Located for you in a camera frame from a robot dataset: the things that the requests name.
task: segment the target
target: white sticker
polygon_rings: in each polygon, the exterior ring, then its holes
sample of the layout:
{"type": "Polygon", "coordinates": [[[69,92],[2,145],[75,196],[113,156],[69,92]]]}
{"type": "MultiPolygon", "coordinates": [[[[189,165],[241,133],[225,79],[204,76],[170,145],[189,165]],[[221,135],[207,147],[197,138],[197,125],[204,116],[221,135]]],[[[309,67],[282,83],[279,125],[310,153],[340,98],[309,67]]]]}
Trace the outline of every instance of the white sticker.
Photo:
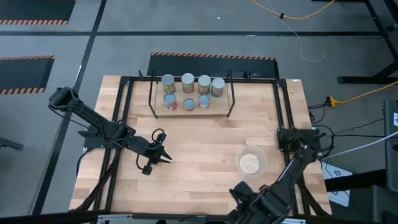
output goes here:
{"type": "Polygon", "coordinates": [[[394,125],[398,126],[398,113],[394,113],[394,125]]]}
{"type": "MultiPolygon", "coordinates": [[[[323,178],[325,180],[335,177],[345,177],[349,175],[353,175],[352,172],[347,170],[340,169],[339,167],[335,167],[333,165],[328,164],[328,169],[326,170],[326,163],[322,162],[322,172],[323,178]]],[[[338,203],[342,206],[348,207],[349,204],[349,190],[346,190],[345,193],[343,191],[340,192],[328,192],[328,198],[332,202],[338,203]]]]}

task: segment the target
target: wooden shelf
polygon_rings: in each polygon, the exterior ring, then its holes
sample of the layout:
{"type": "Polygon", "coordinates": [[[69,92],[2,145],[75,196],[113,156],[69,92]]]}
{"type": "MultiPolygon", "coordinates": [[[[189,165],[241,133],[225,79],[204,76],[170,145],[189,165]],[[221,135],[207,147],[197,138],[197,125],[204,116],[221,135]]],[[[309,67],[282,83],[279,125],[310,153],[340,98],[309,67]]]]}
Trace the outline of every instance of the wooden shelf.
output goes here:
{"type": "Polygon", "coordinates": [[[228,99],[228,85],[224,87],[224,92],[221,97],[214,97],[211,93],[208,94],[210,98],[210,105],[207,109],[201,109],[198,106],[198,83],[195,82],[195,90],[192,93],[185,93],[182,91],[182,83],[175,82],[175,97],[177,99],[177,108],[175,110],[168,110],[164,103],[163,97],[165,95],[163,85],[161,82],[156,87],[156,98],[155,98],[155,113],[157,116],[200,116],[200,115],[227,115],[229,111],[229,99],[228,99]],[[183,101],[187,98],[191,98],[195,101],[195,107],[192,111],[187,111],[183,108],[183,101]]]}

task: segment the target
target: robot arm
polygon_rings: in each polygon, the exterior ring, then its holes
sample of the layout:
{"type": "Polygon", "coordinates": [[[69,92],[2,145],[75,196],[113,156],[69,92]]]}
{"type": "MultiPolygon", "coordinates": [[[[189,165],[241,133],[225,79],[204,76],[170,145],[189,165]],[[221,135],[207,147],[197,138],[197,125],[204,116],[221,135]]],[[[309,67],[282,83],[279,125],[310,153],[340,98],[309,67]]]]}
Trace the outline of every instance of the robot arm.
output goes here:
{"type": "Polygon", "coordinates": [[[300,135],[294,130],[280,136],[280,143],[288,143],[295,152],[288,166],[271,186],[263,185],[254,193],[245,183],[240,182],[229,192],[238,206],[229,213],[229,219],[235,224],[279,224],[289,214],[294,197],[294,185],[307,165],[318,159],[319,147],[312,144],[316,136],[300,135]]]}
{"type": "Polygon", "coordinates": [[[52,111],[71,111],[90,124],[89,130],[79,131],[79,134],[86,138],[85,147],[87,148],[127,148],[138,155],[148,158],[148,163],[142,169],[142,173],[150,175],[152,164],[159,162],[170,163],[162,159],[172,159],[162,146],[166,134],[162,129],[156,129],[152,133],[153,142],[150,143],[140,136],[135,136],[136,130],[117,122],[108,121],[106,118],[86,106],[78,95],[68,87],[57,88],[56,92],[49,98],[49,108],[52,111]],[[154,134],[161,131],[156,139],[154,134]]]}

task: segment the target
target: can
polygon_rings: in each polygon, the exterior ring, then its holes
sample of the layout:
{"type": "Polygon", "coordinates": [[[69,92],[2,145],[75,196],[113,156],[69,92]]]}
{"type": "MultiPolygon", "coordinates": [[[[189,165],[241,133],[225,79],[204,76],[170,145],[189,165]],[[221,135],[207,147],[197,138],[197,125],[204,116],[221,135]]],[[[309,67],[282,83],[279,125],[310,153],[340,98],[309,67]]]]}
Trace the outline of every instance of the can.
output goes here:
{"type": "Polygon", "coordinates": [[[175,93],[174,77],[170,74],[162,76],[162,83],[165,93],[175,93]]]}
{"type": "Polygon", "coordinates": [[[185,73],[181,77],[182,82],[182,91],[185,93],[191,93],[194,90],[193,82],[195,81],[195,77],[191,73],[185,73]]]}
{"type": "Polygon", "coordinates": [[[211,94],[214,97],[220,97],[223,95],[225,81],[222,78],[215,78],[211,83],[211,94]]]}
{"type": "Polygon", "coordinates": [[[184,100],[183,105],[185,110],[191,111],[195,107],[195,101],[191,98],[188,98],[184,100]]]}
{"type": "Polygon", "coordinates": [[[211,79],[208,75],[201,75],[198,79],[198,91],[200,94],[209,94],[211,79]]]}
{"type": "Polygon", "coordinates": [[[206,94],[202,94],[198,98],[198,105],[201,109],[207,109],[210,104],[210,98],[206,94]]]}
{"type": "Polygon", "coordinates": [[[177,100],[175,99],[174,93],[166,93],[163,97],[163,100],[167,109],[175,110],[177,108],[177,100]]]}

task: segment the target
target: gray floor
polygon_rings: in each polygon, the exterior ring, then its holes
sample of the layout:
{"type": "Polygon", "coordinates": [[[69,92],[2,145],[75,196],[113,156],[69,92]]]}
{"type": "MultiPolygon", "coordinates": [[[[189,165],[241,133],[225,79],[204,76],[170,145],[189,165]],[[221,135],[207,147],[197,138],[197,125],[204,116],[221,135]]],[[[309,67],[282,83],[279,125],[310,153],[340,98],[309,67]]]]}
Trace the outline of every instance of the gray floor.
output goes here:
{"type": "MultiPolygon", "coordinates": [[[[325,2],[271,1],[277,11],[303,16],[325,2]]],[[[385,26],[392,19],[381,1],[372,1],[385,26]]],[[[0,26],[0,30],[91,30],[100,0],[76,2],[69,25],[0,26]]],[[[374,31],[377,30],[366,6],[361,3],[335,3],[307,20],[285,20],[293,30],[301,31],[374,31]]],[[[108,1],[100,31],[160,30],[266,30],[287,31],[275,17],[250,0],[233,1],[108,1]]],[[[391,33],[398,44],[397,32],[391,33]]],[[[379,37],[302,37],[303,54],[320,62],[308,62],[300,56],[296,37],[238,36],[129,36],[97,37],[83,77],[80,98],[94,107],[103,75],[137,75],[146,71],[151,52],[195,52],[275,57],[281,78],[299,78],[307,103],[322,103],[328,95],[338,100],[364,93],[379,85],[340,85],[340,75],[370,76],[392,62],[385,42],[379,37]]],[[[23,143],[21,151],[0,151],[0,217],[31,212],[37,189],[48,163],[60,118],[47,109],[47,98],[58,86],[73,86],[88,37],[5,37],[0,36],[0,57],[55,55],[55,63],[46,92],[40,95],[0,97],[0,136],[23,143]]],[[[362,100],[327,109],[322,124],[342,130],[382,118],[382,102],[397,99],[392,87],[362,100]]],[[[81,128],[70,124],[65,143],[47,196],[44,213],[65,212],[75,184],[76,161],[81,154],[81,128]]],[[[383,134],[382,123],[355,131],[357,134],[383,134]]],[[[336,139],[336,152],[365,144],[374,139],[336,139]]],[[[383,145],[336,157],[330,163],[353,172],[382,169],[383,145]]]]}

